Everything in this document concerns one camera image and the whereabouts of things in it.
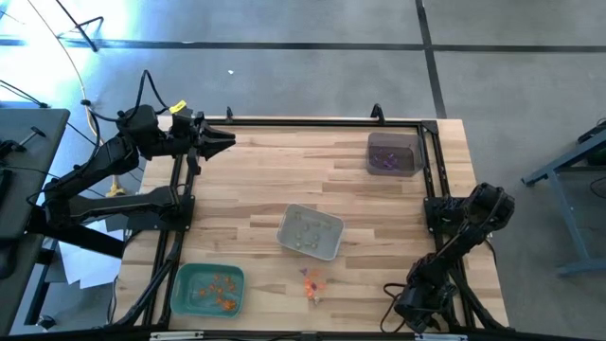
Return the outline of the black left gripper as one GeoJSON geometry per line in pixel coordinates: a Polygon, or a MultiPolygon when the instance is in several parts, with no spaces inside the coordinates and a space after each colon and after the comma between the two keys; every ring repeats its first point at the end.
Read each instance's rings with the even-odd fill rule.
{"type": "Polygon", "coordinates": [[[201,135],[208,137],[199,141],[198,126],[174,123],[165,137],[153,146],[154,156],[178,155],[187,153],[187,165],[194,175],[202,171],[200,160],[208,161],[218,153],[235,144],[232,133],[211,127],[206,120],[201,123],[201,135]]]}

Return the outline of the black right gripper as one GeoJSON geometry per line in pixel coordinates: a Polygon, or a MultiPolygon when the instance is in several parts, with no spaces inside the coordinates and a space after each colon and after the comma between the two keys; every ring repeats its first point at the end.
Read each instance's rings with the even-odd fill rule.
{"type": "Polygon", "coordinates": [[[441,330],[433,314],[445,314],[450,310],[450,284],[445,280],[434,283],[425,278],[409,276],[401,295],[397,298],[395,312],[410,322],[415,333],[425,331],[428,326],[441,330]]]}

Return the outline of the white plastic bin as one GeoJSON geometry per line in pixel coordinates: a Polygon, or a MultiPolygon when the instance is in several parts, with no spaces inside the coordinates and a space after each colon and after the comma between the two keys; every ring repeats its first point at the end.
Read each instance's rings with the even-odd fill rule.
{"type": "Polygon", "coordinates": [[[285,213],[280,221],[278,231],[276,233],[277,242],[288,249],[300,252],[304,255],[324,260],[334,260],[338,254],[341,238],[345,229],[345,224],[339,217],[328,213],[318,211],[307,206],[298,204],[290,204],[287,206],[285,213]],[[294,214],[301,213],[301,219],[296,220],[294,214]],[[321,223],[320,227],[313,226],[314,221],[321,223]],[[324,228],[324,223],[330,223],[331,229],[324,228]],[[304,230],[304,224],[310,224],[311,228],[308,231],[304,230]],[[300,232],[302,239],[297,240],[295,234],[300,232]],[[313,234],[319,235],[319,240],[312,239],[313,234]],[[295,244],[302,242],[303,247],[297,249],[295,244]],[[318,242],[317,248],[308,248],[305,242],[318,242]]]}

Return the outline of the green plastic bin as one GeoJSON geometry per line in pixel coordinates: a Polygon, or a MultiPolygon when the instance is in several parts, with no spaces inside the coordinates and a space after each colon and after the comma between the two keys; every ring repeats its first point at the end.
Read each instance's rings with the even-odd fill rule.
{"type": "Polygon", "coordinates": [[[233,318],[240,311],[244,298],[245,277],[238,266],[213,263],[187,263],[177,272],[170,297],[170,307],[174,314],[192,315],[203,317],[233,318]],[[214,275],[221,275],[221,279],[214,280],[214,275]],[[235,292],[229,292],[227,287],[230,283],[224,281],[225,277],[231,277],[236,285],[235,292]],[[215,291],[209,291],[208,287],[214,284],[215,291]],[[224,286],[222,293],[218,292],[219,286],[224,286]],[[199,296],[200,289],[206,289],[205,296],[199,296]],[[222,303],[216,301],[217,296],[223,296],[223,301],[235,302],[237,308],[228,311],[223,308],[222,303]]]}

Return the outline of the dark translucent plastic bin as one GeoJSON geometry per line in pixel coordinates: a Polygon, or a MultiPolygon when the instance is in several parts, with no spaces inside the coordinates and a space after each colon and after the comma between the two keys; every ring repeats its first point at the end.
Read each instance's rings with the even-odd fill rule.
{"type": "Polygon", "coordinates": [[[371,133],[368,136],[365,165],[366,170],[373,175],[411,177],[424,167],[420,156],[420,138],[417,135],[371,133]],[[390,159],[390,164],[399,160],[400,166],[388,170],[383,165],[378,167],[377,161],[382,161],[383,153],[395,153],[396,158],[390,159]]]}

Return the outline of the black tripod stand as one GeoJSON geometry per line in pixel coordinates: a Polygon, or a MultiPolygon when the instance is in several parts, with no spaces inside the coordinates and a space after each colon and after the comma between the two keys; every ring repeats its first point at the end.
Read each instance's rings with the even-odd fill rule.
{"type": "Polygon", "coordinates": [[[93,52],[97,53],[98,52],[98,46],[93,42],[93,39],[86,32],[86,29],[90,25],[92,25],[92,24],[97,24],[98,25],[97,31],[98,31],[100,29],[100,27],[102,26],[103,22],[104,22],[104,17],[103,16],[97,16],[97,17],[94,17],[94,18],[89,19],[87,21],[77,22],[76,19],[69,12],[69,10],[61,2],[61,0],[55,0],[55,2],[61,8],[62,12],[67,16],[67,18],[70,20],[70,22],[73,24],[73,28],[72,29],[70,29],[68,31],[65,31],[65,32],[58,33],[58,34],[55,35],[55,37],[58,38],[58,39],[60,39],[65,34],[67,34],[67,33],[71,33],[71,32],[79,33],[79,35],[81,36],[81,38],[86,42],[86,44],[90,47],[90,49],[93,52]]]}

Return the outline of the white paper sheets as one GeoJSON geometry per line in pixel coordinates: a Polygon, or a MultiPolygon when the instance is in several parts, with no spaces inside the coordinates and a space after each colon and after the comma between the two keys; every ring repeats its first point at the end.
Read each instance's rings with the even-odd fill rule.
{"type": "Polygon", "coordinates": [[[59,242],[62,265],[68,284],[81,289],[113,282],[119,273],[121,257],[103,255],[79,246],[59,242]]]}

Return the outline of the dark grey side desk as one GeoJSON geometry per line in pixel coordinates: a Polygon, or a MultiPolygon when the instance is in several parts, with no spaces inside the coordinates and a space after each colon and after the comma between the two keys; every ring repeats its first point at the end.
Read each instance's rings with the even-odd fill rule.
{"type": "Polygon", "coordinates": [[[12,172],[0,191],[0,243],[16,247],[9,277],[0,278],[0,336],[9,334],[44,237],[26,233],[27,223],[66,128],[66,109],[0,109],[0,140],[24,143],[5,158],[12,172]]]}

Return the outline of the black desk clamp tool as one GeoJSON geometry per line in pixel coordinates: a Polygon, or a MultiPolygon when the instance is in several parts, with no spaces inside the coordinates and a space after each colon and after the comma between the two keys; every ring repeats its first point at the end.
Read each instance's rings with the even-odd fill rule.
{"type": "Polygon", "coordinates": [[[34,137],[46,137],[46,133],[35,126],[30,127],[31,133],[21,141],[2,140],[0,141],[0,159],[5,158],[11,153],[23,153],[27,150],[26,144],[34,137]]]}

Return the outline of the black desk support frame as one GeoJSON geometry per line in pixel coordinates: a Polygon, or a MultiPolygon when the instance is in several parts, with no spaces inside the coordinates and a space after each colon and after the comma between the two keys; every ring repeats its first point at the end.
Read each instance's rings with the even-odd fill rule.
{"type": "Polygon", "coordinates": [[[42,266],[42,271],[38,283],[36,284],[33,296],[27,310],[24,324],[27,326],[36,325],[42,316],[42,308],[50,287],[50,282],[46,279],[48,270],[55,259],[58,242],[66,242],[78,246],[88,251],[120,259],[123,255],[124,241],[112,236],[101,233],[77,224],[73,227],[56,229],[49,226],[46,222],[45,213],[41,208],[34,208],[27,221],[25,232],[34,237],[50,238],[53,240],[49,249],[39,247],[36,264],[42,266]]]}

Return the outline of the black aluminium table frame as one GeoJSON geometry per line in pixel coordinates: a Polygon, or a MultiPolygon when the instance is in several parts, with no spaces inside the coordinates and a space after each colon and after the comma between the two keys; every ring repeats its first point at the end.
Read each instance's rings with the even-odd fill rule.
{"type": "Polygon", "coordinates": [[[377,332],[395,328],[388,282],[435,249],[424,218],[427,196],[465,197],[475,186],[463,124],[457,119],[211,118],[235,146],[207,162],[193,184],[192,224],[180,262],[238,266],[244,298],[234,318],[173,314],[173,330],[377,332]],[[371,133],[423,133],[429,168],[408,177],[374,176],[365,167],[371,133]],[[334,260],[322,261],[276,240],[288,205],[339,217],[345,230],[334,260]],[[308,269],[303,276],[299,270],[308,269]],[[319,277],[310,276],[312,270],[319,277]],[[326,284],[307,299],[304,279],[326,284]]]}

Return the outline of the blue-grey table frame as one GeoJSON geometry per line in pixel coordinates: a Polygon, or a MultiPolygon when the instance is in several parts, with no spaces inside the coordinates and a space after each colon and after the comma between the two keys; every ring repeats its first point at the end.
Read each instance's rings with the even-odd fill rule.
{"type": "Polygon", "coordinates": [[[558,274],[606,271],[606,118],[521,178],[529,188],[541,181],[551,188],[576,254],[558,274]]]}

